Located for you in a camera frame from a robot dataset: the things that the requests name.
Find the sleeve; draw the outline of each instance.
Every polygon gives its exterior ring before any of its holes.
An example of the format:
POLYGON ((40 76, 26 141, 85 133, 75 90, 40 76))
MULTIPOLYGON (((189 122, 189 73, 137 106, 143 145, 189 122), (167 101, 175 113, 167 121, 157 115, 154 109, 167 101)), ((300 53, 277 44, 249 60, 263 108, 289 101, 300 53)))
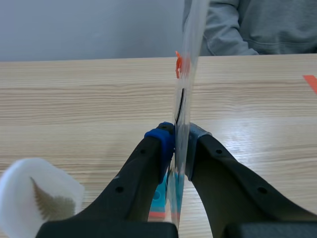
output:
MULTIPOLYGON (((183 25, 192 0, 185 0, 183 25)), ((239 33, 239 0, 210 0, 203 44, 213 56, 258 55, 239 33)))

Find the wooden table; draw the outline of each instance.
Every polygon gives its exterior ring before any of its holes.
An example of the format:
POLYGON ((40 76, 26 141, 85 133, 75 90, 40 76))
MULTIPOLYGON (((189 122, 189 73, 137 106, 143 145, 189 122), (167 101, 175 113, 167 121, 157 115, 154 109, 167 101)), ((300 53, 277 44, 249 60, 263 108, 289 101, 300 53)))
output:
MULTIPOLYGON (((317 212, 317 55, 200 58, 192 122, 291 200, 317 212)), ((0 63, 0 169, 42 157, 92 202, 144 133, 172 121, 175 58, 0 63)), ((180 237, 210 237, 186 182, 180 237)))

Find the white wall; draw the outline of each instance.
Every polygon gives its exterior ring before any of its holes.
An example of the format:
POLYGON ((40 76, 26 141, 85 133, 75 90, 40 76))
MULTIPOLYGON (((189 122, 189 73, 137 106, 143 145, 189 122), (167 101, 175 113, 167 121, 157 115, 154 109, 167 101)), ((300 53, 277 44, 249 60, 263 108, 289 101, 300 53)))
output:
POLYGON ((0 61, 168 57, 183 0, 0 0, 0 61))

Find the gray sweatshirt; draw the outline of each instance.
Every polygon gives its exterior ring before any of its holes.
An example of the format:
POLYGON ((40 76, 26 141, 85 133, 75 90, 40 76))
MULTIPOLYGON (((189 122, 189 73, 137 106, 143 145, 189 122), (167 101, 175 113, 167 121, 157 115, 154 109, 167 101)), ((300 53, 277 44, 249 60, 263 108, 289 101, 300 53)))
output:
POLYGON ((317 53, 317 0, 210 0, 202 56, 303 53, 317 53))

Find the transparent plastic bag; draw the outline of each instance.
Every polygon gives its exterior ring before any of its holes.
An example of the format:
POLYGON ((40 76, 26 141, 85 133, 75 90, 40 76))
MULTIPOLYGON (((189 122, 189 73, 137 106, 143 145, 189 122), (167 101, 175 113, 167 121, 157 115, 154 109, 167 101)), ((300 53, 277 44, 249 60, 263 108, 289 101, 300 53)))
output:
POLYGON ((168 173, 167 198, 171 221, 178 228, 182 205, 185 165, 190 128, 190 99, 197 60, 206 26, 208 0, 193 0, 185 23, 181 52, 180 76, 176 85, 175 130, 176 147, 168 173))

